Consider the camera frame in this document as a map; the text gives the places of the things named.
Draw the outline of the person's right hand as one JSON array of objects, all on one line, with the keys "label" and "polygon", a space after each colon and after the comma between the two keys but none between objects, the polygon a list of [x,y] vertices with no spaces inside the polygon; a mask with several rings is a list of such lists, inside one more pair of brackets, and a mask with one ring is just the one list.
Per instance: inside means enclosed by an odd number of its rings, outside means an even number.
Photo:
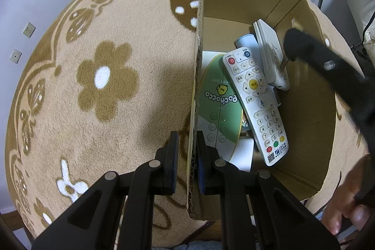
[{"label": "person's right hand", "polygon": [[370,155],[364,155],[346,175],[343,184],[336,189],[328,202],[321,222],[331,234],[337,235],[340,232],[343,218],[349,219],[357,230],[361,230],[369,219],[371,209],[357,204],[355,196],[360,191],[365,165],[370,161]]}]

